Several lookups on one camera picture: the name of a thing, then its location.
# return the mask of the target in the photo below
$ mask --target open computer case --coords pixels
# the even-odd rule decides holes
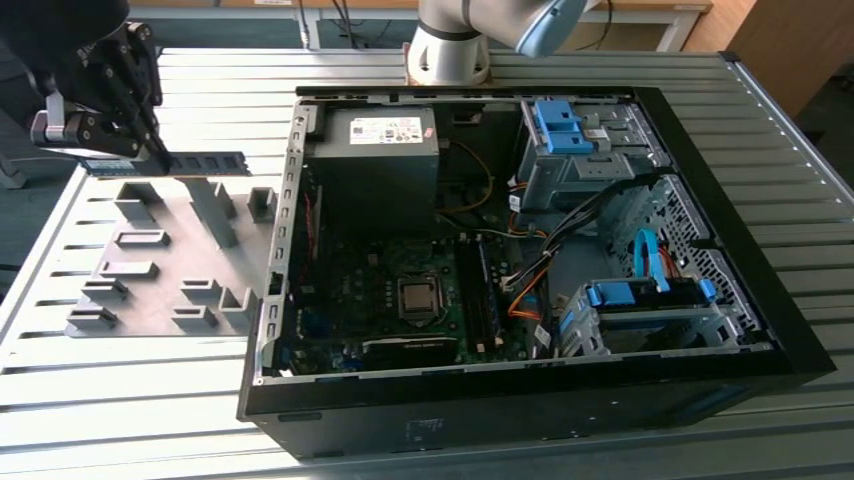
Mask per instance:
[[[298,96],[238,414],[297,458],[688,425],[834,370],[657,89]]]

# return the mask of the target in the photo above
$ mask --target motherboard chip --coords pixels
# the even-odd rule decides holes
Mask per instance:
[[[427,326],[439,316],[441,300],[435,275],[398,279],[398,313],[414,327]]]
[[[403,286],[403,313],[433,312],[435,293],[431,284]]]

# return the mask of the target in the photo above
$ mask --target white label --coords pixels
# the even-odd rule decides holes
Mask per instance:
[[[509,200],[510,200],[510,210],[520,213],[520,211],[522,210],[522,200],[517,195],[512,195]]]
[[[90,168],[110,168],[115,170],[134,170],[130,160],[86,160]]]
[[[585,130],[585,136],[588,138],[604,138],[608,140],[609,132],[605,130],[605,128],[592,128],[589,130]]]
[[[422,119],[419,117],[357,118],[350,122],[351,145],[423,142]]]
[[[534,336],[546,347],[552,345],[552,335],[542,325],[537,326],[537,330],[534,330]]]

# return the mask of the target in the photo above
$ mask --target metal table surface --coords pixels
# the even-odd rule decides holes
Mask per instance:
[[[496,53],[502,84],[660,87],[840,371],[689,428],[299,464],[235,420],[245,339],[73,340],[66,315],[109,241],[121,181],[78,170],[0,309],[8,478],[852,478],[854,201],[738,64],[716,55]],[[279,182],[294,88],[397,84],[398,52],[167,50],[174,150],[243,150]]]

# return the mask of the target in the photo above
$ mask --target expansion slot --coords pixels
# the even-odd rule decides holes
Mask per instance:
[[[454,244],[454,260],[466,318],[467,348],[473,354],[496,348],[496,331],[490,314],[490,283],[483,279],[478,243],[463,239]]]

